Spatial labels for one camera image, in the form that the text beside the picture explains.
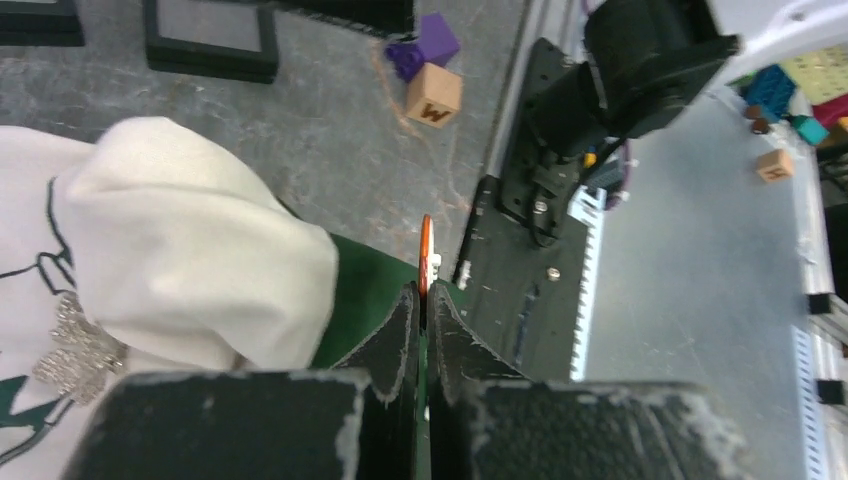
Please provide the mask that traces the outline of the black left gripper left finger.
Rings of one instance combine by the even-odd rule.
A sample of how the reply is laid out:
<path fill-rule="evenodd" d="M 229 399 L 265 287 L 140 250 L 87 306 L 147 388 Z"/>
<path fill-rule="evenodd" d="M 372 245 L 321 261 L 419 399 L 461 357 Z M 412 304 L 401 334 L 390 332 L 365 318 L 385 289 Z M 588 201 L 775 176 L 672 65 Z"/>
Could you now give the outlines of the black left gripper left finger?
<path fill-rule="evenodd" d="M 403 285 L 384 321 L 338 368 L 364 369 L 365 392 L 359 433 L 359 479 L 413 479 L 416 470 L 420 296 Z"/>

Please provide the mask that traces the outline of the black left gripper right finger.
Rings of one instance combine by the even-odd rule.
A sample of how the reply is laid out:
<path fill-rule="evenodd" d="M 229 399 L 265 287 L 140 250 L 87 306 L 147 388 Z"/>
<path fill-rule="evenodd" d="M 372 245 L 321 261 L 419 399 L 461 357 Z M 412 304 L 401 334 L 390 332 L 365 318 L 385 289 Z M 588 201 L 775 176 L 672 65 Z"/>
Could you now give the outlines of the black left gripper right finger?
<path fill-rule="evenodd" d="M 486 393 L 491 381 L 523 380 L 461 320 L 443 284 L 427 294 L 427 406 L 433 479 L 480 479 L 478 454 L 496 419 Z"/>

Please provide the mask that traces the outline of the orange round brooch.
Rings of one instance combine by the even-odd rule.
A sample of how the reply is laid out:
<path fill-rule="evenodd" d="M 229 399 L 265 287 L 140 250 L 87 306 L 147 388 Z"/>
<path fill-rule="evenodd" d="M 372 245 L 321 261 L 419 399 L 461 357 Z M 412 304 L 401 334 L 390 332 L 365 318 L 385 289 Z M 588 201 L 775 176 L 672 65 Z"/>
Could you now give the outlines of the orange round brooch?
<path fill-rule="evenodd" d="M 432 217 L 425 214 L 420 229 L 418 290 L 423 300 L 432 284 L 438 279 L 442 257 L 435 251 L 435 235 Z"/>

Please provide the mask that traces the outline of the white and green t-shirt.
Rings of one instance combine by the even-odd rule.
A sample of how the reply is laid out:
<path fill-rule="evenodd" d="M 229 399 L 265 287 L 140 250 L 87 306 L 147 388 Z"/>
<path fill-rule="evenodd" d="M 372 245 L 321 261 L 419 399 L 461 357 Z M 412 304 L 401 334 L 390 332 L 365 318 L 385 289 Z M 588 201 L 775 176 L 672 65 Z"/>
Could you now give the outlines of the white and green t-shirt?
<path fill-rule="evenodd" d="M 164 117 L 86 143 L 1 129 L 1 475 L 56 479 L 129 374 L 326 368 L 417 269 L 299 219 L 241 160 Z M 80 405 L 35 379 L 59 296 L 128 347 Z"/>

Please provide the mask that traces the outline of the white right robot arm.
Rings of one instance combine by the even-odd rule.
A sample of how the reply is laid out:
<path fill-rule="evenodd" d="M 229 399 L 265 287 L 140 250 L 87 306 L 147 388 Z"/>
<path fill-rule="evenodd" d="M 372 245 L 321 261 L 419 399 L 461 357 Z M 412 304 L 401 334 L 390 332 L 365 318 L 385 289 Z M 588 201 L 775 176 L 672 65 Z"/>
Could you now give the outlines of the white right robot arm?
<path fill-rule="evenodd" d="M 506 138 L 501 210 L 538 248 L 626 142 L 671 124 L 710 84 L 847 37 L 843 1 L 605 1 L 580 27 L 580 60 L 529 48 Z"/>

